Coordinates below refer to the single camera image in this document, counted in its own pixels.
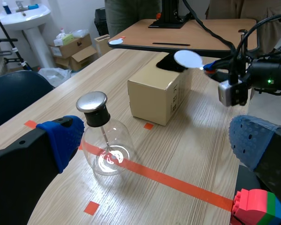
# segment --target brown cardboard box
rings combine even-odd
[[[74,55],[75,53],[81,51],[82,49],[89,47],[90,45],[92,45],[92,41],[90,39],[90,35],[88,34],[87,36],[82,38],[75,38],[67,45],[64,46],[49,45],[49,47],[54,57],[66,59]]]
[[[166,125],[191,89],[191,72],[182,73],[156,67],[167,53],[160,53],[128,80],[131,113]]]
[[[105,55],[107,52],[112,50],[112,48],[110,48],[108,46],[108,40],[110,38],[111,37],[108,34],[95,38],[96,49],[97,49],[99,57]]]
[[[88,64],[92,63],[93,61],[95,61],[97,59],[96,53],[97,51],[92,46],[89,46],[66,59],[62,59],[62,58],[54,58],[54,59],[58,67],[63,69],[70,68],[73,71],[78,71],[83,67],[87,66]]]

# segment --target black bottle cap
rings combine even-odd
[[[106,124],[111,118],[106,102],[107,96],[103,92],[92,91],[77,100],[76,108],[84,113],[90,127],[97,128]]]

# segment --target glass bottle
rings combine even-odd
[[[126,126],[111,119],[106,102],[103,92],[93,91],[80,97],[76,107],[87,120],[82,149],[90,167],[101,175],[116,175],[125,169],[134,146]]]

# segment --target sink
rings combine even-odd
[[[38,29],[39,25],[49,20],[51,11],[43,4],[39,4],[39,8],[19,13],[16,12],[17,9],[12,8],[12,14],[6,14],[5,11],[0,13],[0,20],[4,28],[23,30],[41,68],[54,68],[55,63],[51,52]]]
[[[17,13],[18,8],[11,8],[12,14],[0,13],[0,20],[7,30],[27,30],[47,22],[50,18],[50,9],[39,4],[39,8]]]

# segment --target pants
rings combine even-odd
[[[105,0],[108,32],[111,37],[139,20],[155,19],[161,0]]]
[[[281,14],[281,0],[210,0],[207,19],[249,18],[257,22]],[[259,30],[260,54],[271,52],[281,38],[281,22],[262,25]]]

